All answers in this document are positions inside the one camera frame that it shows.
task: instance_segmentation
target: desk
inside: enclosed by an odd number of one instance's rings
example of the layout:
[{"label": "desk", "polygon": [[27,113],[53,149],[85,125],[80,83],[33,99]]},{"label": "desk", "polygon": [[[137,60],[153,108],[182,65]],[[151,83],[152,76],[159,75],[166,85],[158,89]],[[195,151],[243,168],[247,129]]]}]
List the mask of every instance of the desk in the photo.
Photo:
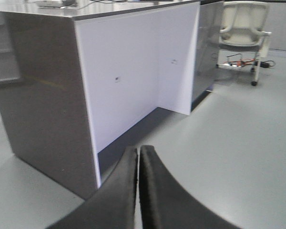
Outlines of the desk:
[{"label": "desk", "polygon": [[89,3],[0,4],[18,73],[0,84],[12,150],[82,198],[101,184],[98,152],[122,133],[157,107],[189,115],[200,10]]}]

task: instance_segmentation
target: desk countertop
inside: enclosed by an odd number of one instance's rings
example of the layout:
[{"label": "desk countertop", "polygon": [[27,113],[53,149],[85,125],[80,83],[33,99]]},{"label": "desk countertop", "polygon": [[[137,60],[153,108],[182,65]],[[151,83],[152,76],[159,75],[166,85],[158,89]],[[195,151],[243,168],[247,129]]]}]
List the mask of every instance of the desk countertop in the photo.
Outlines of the desk countertop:
[{"label": "desk countertop", "polygon": [[[78,1],[78,6],[76,7],[40,8],[33,0],[29,0],[27,2],[25,2],[24,0],[0,0],[0,11],[67,17],[73,18],[74,20],[78,21],[90,18],[98,18],[144,10],[158,9],[198,1],[199,0],[130,0],[129,2],[93,2],[90,0],[80,0]],[[203,0],[201,1],[201,3],[206,4],[216,1],[220,0]]]}]

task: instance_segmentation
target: office chair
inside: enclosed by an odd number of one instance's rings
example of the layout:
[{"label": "office chair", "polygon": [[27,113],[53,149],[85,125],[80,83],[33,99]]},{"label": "office chair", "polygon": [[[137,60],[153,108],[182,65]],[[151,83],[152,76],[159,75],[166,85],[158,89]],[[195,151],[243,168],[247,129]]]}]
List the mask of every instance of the office chair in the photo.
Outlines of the office chair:
[{"label": "office chair", "polygon": [[[255,52],[251,61],[251,71],[255,72],[252,86],[257,85],[261,58],[267,56],[269,49],[271,32],[263,31],[268,11],[269,3],[266,2],[224,2],[219,48],[234,52]],[[235,67],[244,67],[244,62],[240,61],[240,65]]]},{"label": "office chair", "polygon": [[137,159],[137,149],[126,148],[100,189],[47,229],[133,229]]},{"label": "office chair", "polygon": [[239,229],[192,197],[153,146],[141,147],[139,195],[143,229]]}]

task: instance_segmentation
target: cable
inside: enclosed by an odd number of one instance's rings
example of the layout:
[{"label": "cable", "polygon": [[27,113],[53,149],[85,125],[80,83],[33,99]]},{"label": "cable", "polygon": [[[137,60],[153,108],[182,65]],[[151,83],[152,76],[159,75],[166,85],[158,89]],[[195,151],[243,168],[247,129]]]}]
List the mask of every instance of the cable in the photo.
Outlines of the cable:
[{"label": "cable", "polygon": [[269,67],[274,67],[276,65],[275,61],[263,61],[264,63],[272,62],[272,65],[269,65]]}]

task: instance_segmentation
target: chair backrest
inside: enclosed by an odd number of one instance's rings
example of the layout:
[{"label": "chair backrest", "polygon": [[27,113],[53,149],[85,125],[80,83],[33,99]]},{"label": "chair backrest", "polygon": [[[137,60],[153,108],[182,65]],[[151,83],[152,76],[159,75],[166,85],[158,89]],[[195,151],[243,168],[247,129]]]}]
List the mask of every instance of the chair backrest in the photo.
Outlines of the chair backrest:
[{"label": "chair backrest", "polygon": [[224,3],[221,42],[251,46],[259,43],[269,11],[269,3],[229,1]]}]

